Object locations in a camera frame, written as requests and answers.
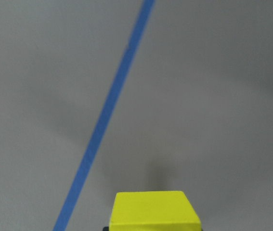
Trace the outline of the yellow foam block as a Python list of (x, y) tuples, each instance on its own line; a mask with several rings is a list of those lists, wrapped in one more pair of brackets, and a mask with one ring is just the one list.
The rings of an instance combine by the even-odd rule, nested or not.
[(201, 231), (200, 218), (182, 191), (118, 192), (110, 231)]

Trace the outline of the brown paper table cover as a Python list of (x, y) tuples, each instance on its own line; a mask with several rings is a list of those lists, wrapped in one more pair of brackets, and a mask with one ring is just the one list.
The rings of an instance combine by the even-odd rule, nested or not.
[[(0, 0), (0, 231), (50, 231), (140, 0)], [(206, 231), (273, 231), (273, 0), (158, 0), (69, 231), (184, 191)]]

